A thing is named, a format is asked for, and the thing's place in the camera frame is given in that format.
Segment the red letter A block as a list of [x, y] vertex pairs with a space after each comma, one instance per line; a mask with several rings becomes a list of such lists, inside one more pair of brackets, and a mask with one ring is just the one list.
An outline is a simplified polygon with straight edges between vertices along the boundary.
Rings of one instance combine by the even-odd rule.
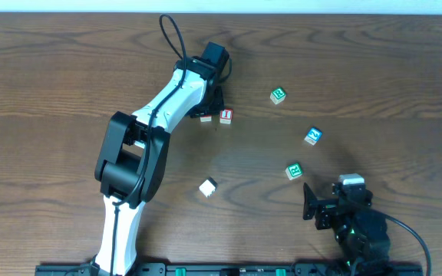
[[212, 117], [211, 117], [211, 116], [203, 116], [203, 117], [200, 117], [200, 122], [201, 122], [201, 123], [210, 122], [211, 120], [212, 120]]

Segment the blue number 2 block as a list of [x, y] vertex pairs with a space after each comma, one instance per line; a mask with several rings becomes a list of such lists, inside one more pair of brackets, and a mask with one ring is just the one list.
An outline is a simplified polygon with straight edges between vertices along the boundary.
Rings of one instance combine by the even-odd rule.
[[309, 129], [307, 135], [304, 138], [304, 141], [308, 144], [314, 146], [322, 137], [322, 131], [318, 128], [312, 127]]

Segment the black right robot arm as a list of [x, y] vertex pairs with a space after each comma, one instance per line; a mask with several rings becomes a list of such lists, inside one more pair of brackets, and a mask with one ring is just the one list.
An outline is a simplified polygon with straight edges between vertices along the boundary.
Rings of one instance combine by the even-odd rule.
[[383, 215], [371, 209], [373, 194], [364, 183], [334, 183], [334, 199], [317, 199], [308, 184], [303, 189], [302, 218], [313, 219], [318, 230], [331, 229], [350, 266], [362, 274], [388, 266], [388, 226]]

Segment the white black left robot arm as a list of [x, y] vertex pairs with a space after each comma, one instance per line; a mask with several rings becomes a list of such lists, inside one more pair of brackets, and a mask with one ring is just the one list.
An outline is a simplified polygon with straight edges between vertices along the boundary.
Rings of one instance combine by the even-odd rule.
[[202, 55], [176, 62], [168, 84], [146, 106], [110, 119], [94, 171], [104, 196], [105, 224], [92, 275], [127, 275], [136, 261], [143, 208], [162, 183], [171, 133], [185, 117], [224, 108], [220, 86], [228, 51], [210, 42]]

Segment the red letter I block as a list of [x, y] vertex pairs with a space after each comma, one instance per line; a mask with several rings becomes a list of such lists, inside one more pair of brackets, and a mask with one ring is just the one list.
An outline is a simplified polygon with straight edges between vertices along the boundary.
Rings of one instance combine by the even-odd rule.
[[222, 124], [231, 124], [233, 119], [233, 110], [224, 109], [220, 112], [219, 122]]

